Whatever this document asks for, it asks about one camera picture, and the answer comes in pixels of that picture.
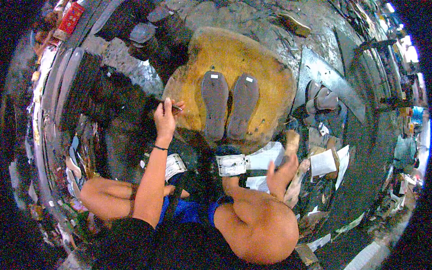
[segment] wooden board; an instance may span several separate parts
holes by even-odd
[[[257,78],[260,88],[243,143],[262,145],[270,141],[279,118],[291,106],[295,96],[296,85],[290,67],[251,38],[212,27],[197,29],[189,44],[189,54],[189,62],[175,71],[163,94],[186,103],[186,115],[179,120],[178,126],[199,132],[204,130],[206,107],[201,98],[201,82],[207,71],[222,73],[230,91],[238,77],[248,73]],[[227,126],[230,120],[228,109],[225,120]]]

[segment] person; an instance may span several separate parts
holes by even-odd
[[[299,231],[292,210],[282,200],[299,165],[293,155],[276,172],[270,163],[270,194],[242,188],[238,176],[222,177],[225,195],[207,207],[184,200],[181,191],[174,216],[166,220],[169,195],[165,186],[167,149],[175,131],[174,100],[159,104],[154,120],[157,138],[139,186],[89,179],[82,203],[99,218],[111,221],[95,255],[104,269],[266,269],[300,262],[293,253]],[[184,108],[184,103],[177,106]],[[205,215],[199,215],[206,209]]]

